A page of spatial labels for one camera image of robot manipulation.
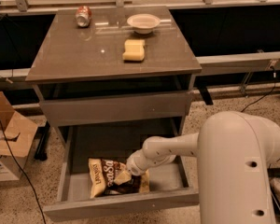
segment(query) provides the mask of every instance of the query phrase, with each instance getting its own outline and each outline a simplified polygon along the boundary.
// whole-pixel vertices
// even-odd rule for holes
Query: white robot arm
[[[127,170],[148,168],[180,156],[198,161],[202,224],[274,224],[267,164],[280,158],[280,127],[240,112],[210,117],[199,133],[150,137],[127,160]]]

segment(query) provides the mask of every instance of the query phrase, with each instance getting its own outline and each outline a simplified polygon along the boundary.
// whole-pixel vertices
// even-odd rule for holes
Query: soda can
[[[88,27],[91,23],[91,10],[87,6],[81,6],[76,12],[77,25],[79,27]]]

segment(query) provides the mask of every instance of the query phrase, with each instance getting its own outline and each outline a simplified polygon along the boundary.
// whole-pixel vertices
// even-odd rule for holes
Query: bag of chips
[[[103,195],[149,192],[148,171],[134,176],[119,161],[89,159],[91,175],[91,198]]]

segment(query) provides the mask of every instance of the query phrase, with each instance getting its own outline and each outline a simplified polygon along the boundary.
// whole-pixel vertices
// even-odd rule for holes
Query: cardboard box
[[[2,92],[0,92],[0,120],[7,137],[18,136],[16,141],[8,141],[8,143],[15,159],[23,168],[37,131],[37,125],[15,111]],[[0,181],[19,180],[20,177],[21,170],[12,158],[7,142],[1,140]]]

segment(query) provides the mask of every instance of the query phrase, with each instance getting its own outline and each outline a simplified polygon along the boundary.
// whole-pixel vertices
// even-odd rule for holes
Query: white bowl
[[[160,24],[160,19],[150,14],[137,14],[128,18],[127,22],[138,34],[149,34]]]

